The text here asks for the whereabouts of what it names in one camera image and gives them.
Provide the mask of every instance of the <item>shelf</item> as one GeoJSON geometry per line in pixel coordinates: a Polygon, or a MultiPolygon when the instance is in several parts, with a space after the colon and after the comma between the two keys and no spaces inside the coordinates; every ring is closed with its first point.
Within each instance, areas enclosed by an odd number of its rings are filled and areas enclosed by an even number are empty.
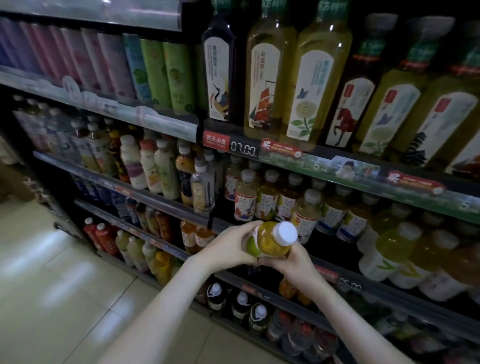
{"type": "Polygon", "coordinates": [[[110,225],[118,226],[120,229],[128,231],[130,234],[135,235],[137,238],[140,238],[145,240],[146,242],[149,242],[150,244],[172,254],[173,256],[177,257],[180,260],[185,261],[189,256],[191,256],[191,254],[187,253],[185,250],[183,250],[183,248],[177,247],[174,244],[170,244],[165,240],[162,240],[156,237],[155,235],[147,233],[144,230],[128,222],[125,222],[122,219],[112,214],[109,214],[108,212],[105,212],[96,206],[93,206],[92,204],[89,204],[88,202],[82,201],[77,198],[75,199],[74,203],[77,206],[83,208],[84,210],[98,216],[99,218],[102,218],[103,220],[108,221],[110,225]]]}
{"type": "MultiPolygon", "coordinates": [[[[229,226],[233,224],[213,218],[212,231],[215,234],[220,234],[229,226]]],[[[325,280],[348,287],[355,292],[369,293],[389,307],[480,344],[478,305],[466,294],[445,303],[438,303],[429,300],[417,290],[402,290],[390,285],[387,280],[384,282],[369,280],[358,271],[361,253],[357,251],[356,245],[346,243],[334,235],[314,231],[305,247],[311,254],[317,271],[325,280]],[[459,312],[471,312],[475,316],[468,317],[459,312]]]]}
{"type": "Polygon", "coordinates": [[[180,116],[173,112],[161,115],[138,100],[117,101],[115,96],[105,97],[82,91],[69,76],[60,82],[50,77],[0,66],[0,84],[191,142],[197,140],[199,122],[196,115],[180,116]]]}
{"type": "Polygon", "coordinates": [[[87,168],[76,166],[62,158],[54,157],[51,154],[34,151],[34,156],[52,166],[73,173],[110,190],[114,190],[124,196],[131,197],[176,218],[187,220],[195,225],[207,227],[209,220],[207,213],[195,213],[193,208],[185,206],[181,202],[168,200],[163,196],[153,194],[147,190],[136,190],[129,183],[122,182],[103,173],[93,172],[87,168]]]}
{"type": "Polygon", "coordinates": [[[271,140],[247,138],[243,128],[214,120],[205,121],[203,142],[204,146],[480,224],[480,183],[324,146],[305,153],[271,140]],[[352,181],[336,176],[347,160],[356,166],[352,181]]]}

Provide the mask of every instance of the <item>bottle label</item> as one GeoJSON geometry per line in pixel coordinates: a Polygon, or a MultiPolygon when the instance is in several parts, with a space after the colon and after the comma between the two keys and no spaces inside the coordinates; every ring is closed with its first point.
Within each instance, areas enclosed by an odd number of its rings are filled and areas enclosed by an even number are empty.
{"type": "Polygon", "coordinates": [[[361,218],[351,211],[347,211],[345,217],[336,232],[336,237],[348,243],[355,243],[360,234],[365,230],[368,220],[361,218]]]}
{"type": "Polygon", "coordinates": [[[332,66],[333,57],[322,50],[311,50],[302,56],[288,121],[288,137],[310,138],[332,66]]]}
{"type": "Polygon", "coordinates": [[[215,235],[209,236],[208,238],[201,238],[195,235],[195,243],[202,248],[205,248],[208,244],[210,244],[213,239],[215,239],[215,235]]]}
{"type": "Polygon", "coordinates": [[[367,78],[356,78],[345,83],[326,144],[342,148],[347,146],[374,89],[375,85],[367,78]]]}
{"type": "Polygon", "coordinates": [[[357,248],[360,253],[368,254],[369,250],[375,246],[375,242],[379,235],[372,227],[367,224],[365,232],[362,234],[360,239],[357,241],[357,248]]]}
{"type": "Polygon", "coordinates": [[[478,98],[466,92],[440,96],[405,151],[404,160],[416,166],[427,163],[477,103],[478,98]]]}
{"type": "Polygon", "coordinates": [[[460,153],[452,160],[452,162],[445,169],[446,173],[472,176],[476,173],[476,166],[478,165],[477,158],[480,156],[480,131],[478,131],[460,153]]]}
{"type": "Polygon", "coordinates": [[[290,221],[292,217],[292,209],[296,201],[295,198],[289,198],[280,194],[275,209],[275,220],[290,221]]]}
{"type": "Polygon", "coordinates": [[[230,201],[235,201],[235,189],[237,188],[238,177],[225,175],[225,198],[230,201]]]}
{"type": "Polygon", "coordinates": [[[307,243],[316,222],[317,219],[315,218],[306,218],[302,215],[299,215],[297,212],[293,213],[291,223],[297,228],[297,233],[299,235],[298,241],[300,244],[307,243]]]}
{"type": "Polygon", "coordinates": [[[443,269],[433,273],[419,285],[420,292],[434,301],[446,301],[471,286],[460,283],[443,269]]]}
{"type": "Polygon", "coordinates": [[[192,183],[192,192],[193,192],[193,207],[195,211],[205,211],[207,204],[205,186],[201,182],[192,183]]]}
{"type": "Polygon", "coordinates": [[[278,195],[263,194],[257,192],[257,206],[255,208],[255,217],[262,220],[271,220],[275,214],[276,201],[278,195]]]}
{"type": "Polygon", "coordinates": [[[255,212],[257,196],[245,196],[235,191],[235,219],[251,221],[255,212]]]}
{"type": "Polygon", "coordinates": [[[183,245],[191,248],[192,246],[195,246],[195,234],[191,232],[190,234],[187,234],[185,232],[181,233],[181,238],[183,240],[183,245]]]}
{"type": "Polygon", "coordinates": [[[324,234],[333,234],[346,212],[346,210],[339,210],[324,204],[322,206],[322,214],[315,228],[324,234]]]}
{"type": "Polygon", "coordinates": [[[400,263],[384,258],[376,249],[372,249],[359,261],[360,272],[367,278],[380,282],[392,274],[400,263]]]}
{"type": "Polygon", "coordinates": [[[204,42],[204,53],[209,116],[212,119],[228,121],[230,48],[222,38],[212,36],[204,42]]]}
{"type": "Polygon", "coordinates": [[[270,130],[271,107],[275,97],[280,51],[269,43],[252,48],[250,65],[250,107],[248,126],[270,130]]]}
{"type": "Polygon", "coordinates": [[[121,256],[123,256],[123,260],[128,267],[133,267],[135,265],[129,252],[120,250],[120,253],[121,256]]]}
{"type": "Polygon", "coordinates": [[[419,97],[420,91],[414,85],[403,84],[389,88],[359,151],[379,157],[419,97]]]}
{"type": "Polygon", "coordinates": [[[388,279],[397,287],[409,290],[422,282],[432,273],[433,272],[422,269],[407,260],[398,268],[398,271],[389,276],[388,279]]]}

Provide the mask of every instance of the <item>floor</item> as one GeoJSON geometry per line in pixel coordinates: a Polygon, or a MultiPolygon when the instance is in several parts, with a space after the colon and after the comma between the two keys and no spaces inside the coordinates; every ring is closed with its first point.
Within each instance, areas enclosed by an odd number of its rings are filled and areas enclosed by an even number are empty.
{"type": "MultiPolygon", "coordinates": [[[[34,201],[0,204],[1,363],[94,363],[158,293],[53,222],[34,201]]],[[[284,363],[192,310],[165,362],[284,363]]]]}

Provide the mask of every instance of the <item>white bottle cap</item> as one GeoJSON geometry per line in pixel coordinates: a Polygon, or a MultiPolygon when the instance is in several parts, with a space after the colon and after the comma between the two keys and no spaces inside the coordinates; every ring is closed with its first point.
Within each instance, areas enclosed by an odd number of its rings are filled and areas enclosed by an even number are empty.
{"type": "Polygon", "coordinates": [[[231,160],[232,164],[237,166],[241,163],[242,157],[231,154],[230,155],[230,160],[231,160]]]}
{"type": "Polygon", "coordinates": [[[120,137],[120,143],[123,146],[134,146],[135,145],[135,137],[133,135],[130,135],[130,134],[122,135],[120,137]]]}
{"type": "Polygon", "coordinates": [[[303,181],[303,176],[298,173],[290,173],[288,175],[288,183],[292,186],[300,186],[303,181]]]}
{"type": "Polygon", "coordinates": [[[361,200],[367,205],[375,205],[380,200],[380,197],[364,192],[361,194],[361,200]]]}
{"type": "Polygon", "coordinates": [[[435,214],[430,211],[425,211],[422,214],[421,219],[427,224],[435,227],[440,226],[440,224],[445,220],[445,218],[442,215],[435,214]]]}
{"type": "Polygon", "coordinates": [[[390,206],[390,212],[398,218],[407,218],[412,213],[412,209],[405,204],[393,202],[390,206]]]}
{"type": "Polygon", "coordinates": [[[312,178],[312,188],[317,191],[321,191],[325,188],[327,181],[319,180],[318,178],[312,178]]]}
{"type": "Polygon", "coordinates": [[[435,230],[433,232],[433,243],[442,249],[452,250],[460,244],[458,238],[446,230],[435,230]]]}
{"type": "Polygon", "coordinates": [[[335,192],[340,196],[347,197],[349,194],[352,193],[352,189],[350,187],[346,187],[338,184],[335,187],[335,192]]]}
{"type": "Polygon", "coordinates": [[[259,304],[257,307],[255,307],[255,316],[264,319],[267,317],[267,308],[264,305],[259,304]]]}
{"type": "Polygon", "coordinates": [[[248,168],[251,170],[258,170],[262,166],[262,163],[257,160],[250,159],[248,161],[248,168]]]}
{"type": "Polygon", "coordinates": [[[289,246],[295,243],[299,237],[297,228],[290,221],[282,221],[272,229],[272,236],[281,246],[289,246]]]}
{"type": "Polygon", "coordinates": [[[59,108],[51,108],[48,110],[51,116],[59,116],[61,114],[61,110],[59,108]]]}
{"type": "Polygon", "coordinates": [[[246,305],[248,303],[248,295],[244,291],[241,291],[237,296],[237,302],[241,305],[246,305]]]}
{"type": "Polygon", "coordinates": [[[221,293],[222,293],[222,286],[220,286],[220,283],[212,284],[212,287],[210,288],[210,295],[219,296],[221,293]]]}
{"type": "Polygon", "coordinates": [[[396,311],[396,310],[392,311],[392,316],[395,317],[395,319],[400,322],[405,322],[408,319],[408,315],[406,313],[396,311]]]}
{"type": "Polygon", "coordinates": [[[460,231],[466,236],[478,235],[478,233],[480,232],[480,226],[470,224],[469,222],[457,221],[455,225],[458,231],[460,231]]]}
{"type": "Polygon", "coordinates": [[[204,157],[206,161],[211,161],[215,157],[215,154],[213,153],[213,149],[204,149],[204,157]]]}
{"type": "Polygon", "coordinates": [[[207,161],[203,156],[195,157],[195,171],[199,173],[207,171],[207,161]]]}
{"type": "Polygon", "coordinates": [[[88,130],[91,132],[94,132],[95,130],[98,130],[98,124],[96,122],[89,122],[87,124],[88,130]]]}
{"type": "Polygon", "coordinates": [[[46,102],[39,102],[38,103],[38,108],[40,110],[46,110],[46,109],[48,109],[48,104],[46,102]]]}
{"type": "Polygon", "coordinates": [[[180,154],[189,154],[190,153],[190,143],[182,140],[178,143],[179,153],[180,154]]]}
{"type": "Polygon", "coordinates": [[[309,188],[305,191],[303,198],[307,205],[315,206],[322,200],[322,194],[313,188],[309,188]]]}
{"type": "Polygon", "coordinates": [[[168,140],[167,139],[157,139],[156,140],[156,146],[158,148],[166,148],[168,146],[168,140]]]}
{"type": "Polygon", "coordinates": [[[255,171],[253,170],[246,169],[241,172],[241,180],[244,183],[252,183],[255,180],[255,176],[255,171]]]}
{"type": "Polygon", "coordinates": [[[270,183],[277,182],[279,176],[280,173],[278,173],[276,170],[267,170],[267,172],[265,172],[265,180],[270,183]]]}
{"type": "Polygon", "coordinates": [[[410,241],[415,241],[421,236],[420,228],[411,222],[401,222],[398,225],[397,231],[400,236],[410,241]]]}

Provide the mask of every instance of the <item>bottle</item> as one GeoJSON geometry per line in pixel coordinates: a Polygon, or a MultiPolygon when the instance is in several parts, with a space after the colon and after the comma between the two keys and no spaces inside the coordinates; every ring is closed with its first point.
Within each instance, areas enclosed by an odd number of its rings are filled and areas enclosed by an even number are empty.
{"type": "Polygon", "coordinates": [[[148,224],[147,224],[147,216],[145,214],[145,210],[146,210],[145,204],[142,204],[141,202],[137,203],[135,211],[140,221],[140,227],[142,228],[142,230],[146,232],[150,232],[150,229],[148,228],[148,224]]]}
{"type": "Polygon", "coordinates": [[[231,154],[230,163],[225,169],[225,198],[230,201],[235,201],[235,189],[241,176],[241,162],[243,162],[242,157],[231,154]]]}
{"type": "Polygon", "coordinates": [[[130,253],[127,250],[130,237],[131,235],[126,231],[118,230],[117,237],[115,238],[115,244],[117,248],[120,250],[120,254],[121,256],[123,256],[123,260],[125,261],[125,264],[128,267],[133,267],[135,266],[135,264],[133,262],[132,257],[130,256],[130,253]]]}
{"type": "Polygon", "coordinates": [[[328,198],[322,206],[322,213],[315,228],[324,234],[332,235],[337,230],[347,213],[347,197],[351,194],[349,187],[336,185],[335,196],[328,198]]]}
{"type": "Polygon", "coordinates": [[[210,212],[215,206],[212,178],[203,156],[195,157],[195,173],[192,174],[193,209],[196,213],[210,212]]]}
{"type": "Polygon", "coordinates": [[[162,193],[162,182],[155,164],[154,155],[154,141],[152,139],[142,139],[140,141],[140,163],[147,179],[148,189],[155,194],[160,194],[162,193]]]}
{"type": "Polygon", "coordinates": [[[303,177],[301,174],[290,173],[288,175],[288,187],[284,188],[278,196],[275,208],[275,220],[290,221],[295,202],[302,196],[300,190],[302,181],[303,177]]]}
{"type": "Polygon", "coordinates": [[[162,42],[140,38],[140,46],[142,47],[148,86],[150,87],[154,108],[157,110],[172,109],[162,42]]]}
{"type": "Polygon", "coordinates": [[[148,87],[146,67],[138,35],[123,33],[123,44],[137,99],[142,103],[150,103],[152,96],[148,87]]]}
{"type": "Polygon", "coordinates": [[[267,308],[261,303],[255,303],[250,309],[248,324],[251,333],[258,336],[263,334],[268,324],[267,308]]]}
{"type": "Polygon", "coordinates": [[[190,152],[190,143],[179,142],[179,155],[175,160],[175,167],[180,179],[180,196],[184,205],[193,207],[192,185],[190,179],[195,173],[195,161],[190,152]]]}
{"type": "Polygon", "coordinates": [[[145,260],[145,256],[142,251],[144,244],[145,244],[144,240],[138,239],[135,236],[131,236],[128,239],[128,245],[127,245],[127,251],[130,253],[133,263],[135,264],[135,267],[141,273],[148,272],[148,264],[145,260]]]}
{"type": "Polygon", "coordinates": [[[95,245],[95,248],[97,250],[105,251],[103,249],[102,244],[100,243],[100,240],[98,239],[97,235],[95,234],[96,226],[93,223],[92,218],[86,218],[85,219],[85,226],[84,226],[84,231],[92,241],[93,245],[95,245]]]}
{"type": "Polygon", "coordinates": [[[89,170],[100,172],[100,167],[96,162],[92,148],[87,139],[88,130],[85,127],[85,122],[80,119],[73,120],[71,121],[71,125],[75,129],[75,134],[72,136],[72,140],[82,157],[85,167],[89,170]]]}
{"type": "Polygon", "coordinates": [[[360,272],[371,280],[384,280],[406,262],[420,236],[420,228],[410,222],[401,222],[396,229],[384,232],[376,240],[375,248],[360,259],[360,272]]]}
{"type": "Polygon", "coordinates": [[[220,283],[216,282],[208,287],[207,300],[210,311],[214,315],[222,316],[222,309],[227,301],[227,292],[222,289],[220,283]]]}
{"type": "Polygon", "coordinates": [[[245,39],[232,0],[212,0],[214,13],[202,34],[211,119],[241,125],[245,80],[245,39]]]}
{"type": "Polygon", "coordinates": [[[303,150],[315,147],[352,44],[348,7],[348,0],[320,0],[316,18],[299,35],[285,98],[282,143],[303,150]]]}
{"type": "Polygon", "coordinates": [[[386,35],[394,28],[398,15],[367,15],[367,36],[353,54],[343,73],[322,130],[322,144],[346,148],[381,77],[380,55],[386,35]]]}
{"type": "Polygon", "coordinates": [[[160,238],[160,227],[156,220],[155,210],[153,207],[147,206],[145,208],[145,217],[147,219],[147,225],[150,233],[160,238]]]}
{"type": "Polygon", "coordinates": [[[180,197],[180,183],[175,169],[175,156],[168,147],[167,140],[158,139],[156,146],[158,149],[155,152],[154,159],[160,173],[163,196],[168,200],[175,200],[180,197]]]}
{"type": "Polygon", "coordinates": [[[182,220],[180,223],[181,237],[185,250],[190,254],[198,252],[198,246],[195,242],[195,230],[196,226],[192,223],[182,220]]]}
{"type": "Polygon", "coordinates": [[[173,243],[174,236],[168,214],[158,210],[155,210],[154,214],[158,227],[160,228],[160,237],[168,243],[173,243]]]}
{"type": "Polygon", "coordinates": [[[413,288],[436,272],[458,244],[460,241],[454,234],[435,230],[418,241],[408,260],[388,279],[397,287],[413,288]]]}
{"type": "Polygon", "coordinates": [[[249,138],[278,138],[297,38],[288,5],[262,2],[262,16],[248,34],[244,132],[249,138]]]}
{"type": "Polygon", "coordinates": [[[108,144],[110,143],[109,136],[106,135],[103,130],[98,128],[96,122],[89,122],[87,126],[90,131],[87,140],[90,144],[93,155],[95,156],[96,162],[100,167],[100,171],[111,177],[115,177],[118,174],[117,165],[108,152],[108,144]]]}
{"type": "Polygon", "coordinates": [[[278,200],[278,177],[280,173],[276,170],[267,170],[264,181],[260,184],[257,191],[257,206],[255,207],[255,217],[262,220],[271,220],[275,215],[275,207],[278,200]]]}
{"type": "Polygon", "coordinates": [[[106,226],[104,223],[98,224],[96,226],[95,235],[98,238],[98,241],[103,246],[105,250],[110,255],[117,255],[119,250],[115,245],[115,240],[113,239],[113,231],[110,226],[106,226]]]}
{"type": "Polygon", "coordinates": [[[345,242],[357,242],[358,238],[366,229],[368,221],[372,218],[372,207],[380,198],[363,192],[361,194],[361,200],[362,202],[360,204],[348,208],[347,213],[336,231],[336,237],[345,242]]]}
{"type": "Polygon", "coordinates": [[[290,314],[286,311],[275,309],[268,321],[266,336],[268,341],[275,344],[292,325],[290,314]]]}
{"type": "Polygon", "coordinates": [[[478,243],[454,250],[440,263],[440,269],[419,284],[419,290],[434,301],[444,302],[480,285],[478,243]]]}
{"type": "Polygon", "coordinates": [[[235,220],[251,221],[255,214],[256,203],[257,185],[255,183],[255,172],[253,170],[243,170],[241,172],[241,181],[235,189],[235,220]]]}
{"type": "Polygon", "coordinates": [[[298,232],[300,244],[306,244],[317,220],[323,215],[323,208],[320,209],[322,195],[312,188],[305,191],[303,198],[299,198],[293,209],[291,222],[298,232]]]}
{"type": "Polygon", "coordinates": [[[193,86],[193,55],[186,44],[163,42],[168,88],[176,114],[188,114],[196,108],[193,86]]]}
{"type": "Polygon", "coordinates": [[[250,313],[252,304],[248,299],[247,293],[240,291],[235,301],[232,303],[233,322],[241,325],[245,317],[250,313]]]}
{"type": "Polygon", "coordinates": [[[472,55],[480,45],[480,21],[466,26],[466,40],[448,73],[434,80],[389,144],[390,160],[423,166],[461,123],[479,124],[479,77],[472,55]]]}
{"type": "Polygon", "coordinates": [[[407,320],[407,314],[393,310],[390,315],[382,318],[375,325],[373,325],[373,328],[377,330],[380,335],[387,336],[388,334],[391,334],[397,330],[407,320]]]}
{"type": "Polygon", "coordinates": [[[312,344],[312,337],[310,325],[297,318],[282,337],[282,350],[289,356],[300,356],[312,344]]]}
{"type": "Polygon", "coordinates": [[[380,80],[355,133],[352,144],[355,152],[382,155],[428,85],[429,76],[425,70],[437,51],[438,41],[450,31],[454,22],[454,18],[444,16],[410,20],[415,33],[414,43],[406,59],[380,80]]]}
{"type": "Polygon", "coordinates": [[[140,150],[135,143],[133,135],[123,135],[120,137],[121,147],[120,156],[127,170],[132,187],[137,190],[143,190],[148,187],[142,164],[140,163],[140,150]]]}
{"type": "Polygon", "coordinates": [[[156,247],[149,242],[145,242],[145,244],[142,246],[142,253],[145,256],[145,261],[147,262],[148,269],[150,269],[150,272],[152,272],[153,275],[155,275],[155,268],[153,263],[156,259],[157,251],[158,250],[156,249],[156,247]]]}
{"type": "Polygon", "coordinates": [[[195,229],[195,243],[197,244],[198,251],[201,251],[208,244],[210,244],[213,239],[215,239],[215,234],[213,231],[197,226],[195,229]]]}
{"type": "Polygon", "coordinates": [[[249,234],[244,242],[244,251],[255,257],[280,258],[287,255],[297,238],[297,229],[291,222],[266,221],[249,234]]]}
{"type": "Polygon", "coordinates": [[[357,241],[357,248],[362,254],[366,254],[375,246],[377,238],[384,232],[394,229],[398,224],[411,214],[412,209],[398,202],[392,203],[388,210],[384,210],[369,221],[365,232],[357,241]]]}
{"type": "Polygon", "coordinates": [[[291,284],[285,277],[280,281],[278,286],[278,293],[285,297],[287,300],[291,300],[297,294],[298,290],[291,284]]]}
{"type": "Polygon", "coordinates": [[[171,258],[172,255],[167,252],[157,252],[152,263],[156,280],[162,287],[165,287],[172,279],[171,258]]]}

